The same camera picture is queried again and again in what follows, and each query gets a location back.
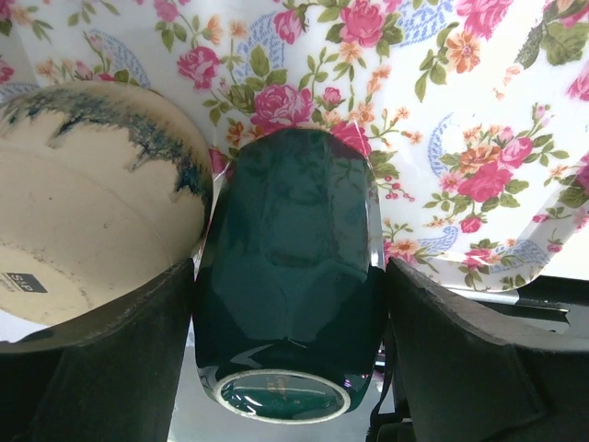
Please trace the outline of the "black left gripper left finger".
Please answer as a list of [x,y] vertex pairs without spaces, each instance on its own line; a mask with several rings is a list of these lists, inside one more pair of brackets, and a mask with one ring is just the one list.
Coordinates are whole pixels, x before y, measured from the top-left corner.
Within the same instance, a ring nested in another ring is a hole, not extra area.
[[192,260],[72,320],[1,344],[4,441],[165,441]]

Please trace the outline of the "cream speckled mug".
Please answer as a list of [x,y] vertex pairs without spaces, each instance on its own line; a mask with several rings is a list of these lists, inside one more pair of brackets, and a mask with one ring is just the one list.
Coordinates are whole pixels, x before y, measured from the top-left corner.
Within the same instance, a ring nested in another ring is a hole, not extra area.
[[192,257],[212,207],[208,146],[155,92],[115,82],[1,106],[1,310],[52,326]]

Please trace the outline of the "dark green mug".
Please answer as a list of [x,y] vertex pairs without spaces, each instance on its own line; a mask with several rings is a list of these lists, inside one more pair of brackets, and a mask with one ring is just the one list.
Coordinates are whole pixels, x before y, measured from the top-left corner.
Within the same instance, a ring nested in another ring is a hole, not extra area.
[[372,174],[332,134],[245,145],[196,277],[195,359],[207,395],[262,422],[306,425],[361,402],[385,328]]

